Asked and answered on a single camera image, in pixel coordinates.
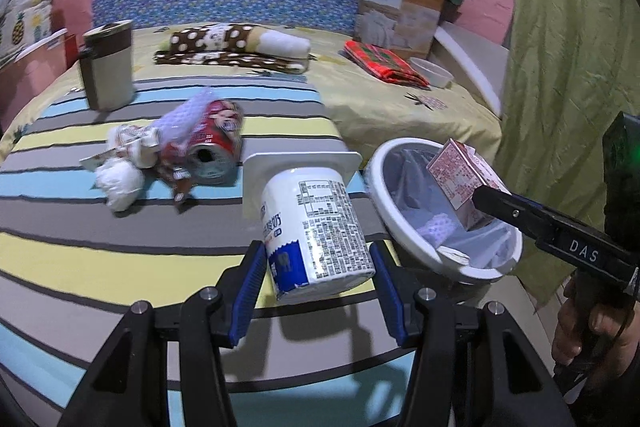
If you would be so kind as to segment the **person's right hand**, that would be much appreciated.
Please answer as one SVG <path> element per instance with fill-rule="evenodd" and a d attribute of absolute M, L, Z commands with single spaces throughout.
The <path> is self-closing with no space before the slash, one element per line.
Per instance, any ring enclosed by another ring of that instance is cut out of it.
<path fill-rule="evenodd" d="M 564 288 L 565 301 L 555 327 L 552 359 L 561 365 L 572 363 L 585 346 L 585 326 L 588 325 L 591 335 L 613 343 L 587 379 L 587 388 L 602 387 L 620 378 L 634 361 L 639 347 L 639 303 L 629 312 L 599 303 L 591 309 L 588 320 L 581 319 L 576 308 L 575 286 L 575 279 L 571 279 Z"/>

